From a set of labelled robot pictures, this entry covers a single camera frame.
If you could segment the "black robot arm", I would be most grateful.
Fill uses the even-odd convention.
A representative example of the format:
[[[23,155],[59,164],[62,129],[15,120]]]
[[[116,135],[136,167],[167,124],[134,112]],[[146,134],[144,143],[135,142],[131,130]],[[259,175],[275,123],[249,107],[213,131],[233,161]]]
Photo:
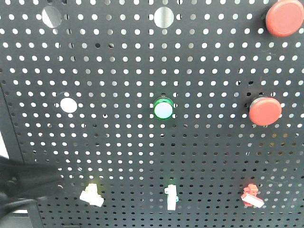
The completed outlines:
[[[0,218],[64,189],[57,167],[0,158]]]

